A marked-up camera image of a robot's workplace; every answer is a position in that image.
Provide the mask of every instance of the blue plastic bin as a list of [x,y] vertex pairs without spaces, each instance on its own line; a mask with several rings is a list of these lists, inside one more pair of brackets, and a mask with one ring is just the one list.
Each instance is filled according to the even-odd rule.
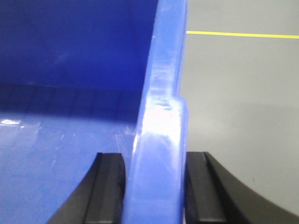
[[97,152],[122,153],[123,224],[182,221],[185,0],[0,2],[0,223],[43,224]]

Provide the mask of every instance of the yellow floor line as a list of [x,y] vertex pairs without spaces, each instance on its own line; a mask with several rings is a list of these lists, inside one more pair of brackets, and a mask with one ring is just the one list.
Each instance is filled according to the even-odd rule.
[[200,35],[222,35],[222,36],[246,36],[246,37],[268,37],[268,38],[286,38],[299,39],[299,35],[281,35],[281,34],[245,34],[245,33],[226,33],[226,32],[210,32],[210,31],[187,31],[188,34]]

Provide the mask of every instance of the floor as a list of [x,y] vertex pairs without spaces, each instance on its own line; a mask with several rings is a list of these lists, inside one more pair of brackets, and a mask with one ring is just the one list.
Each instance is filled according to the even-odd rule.
[[[299,2],[189,0],[188,30],[299,35]],[[187,35],[188,151],[299,215],[299,39]]]

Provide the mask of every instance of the scratch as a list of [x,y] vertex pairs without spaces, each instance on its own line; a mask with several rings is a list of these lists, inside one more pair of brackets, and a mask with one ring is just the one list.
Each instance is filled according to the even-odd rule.
[[56,160],[53,160],[51,166],[53,167],[55,163],[56,163]]
[[109,145],[107,145],[107,146],[101,148],[101,151],[103,151],[104,149],[108,148],[108,147],[111,146],[111,145],[112,145],[112,144],[109,144]]
[[120,144],[117,140],[117,134],[114,135],[115,136],[115,139],[116,139],[116,142],[117,142],[117,147],[118,147],[118,152],[120,153],[121,152],[121,148],[120,148]]
[[134,135],[135,134],[135,130],[132,130],[129,125],[125,127],[124,129],[124,133],[125,135]]

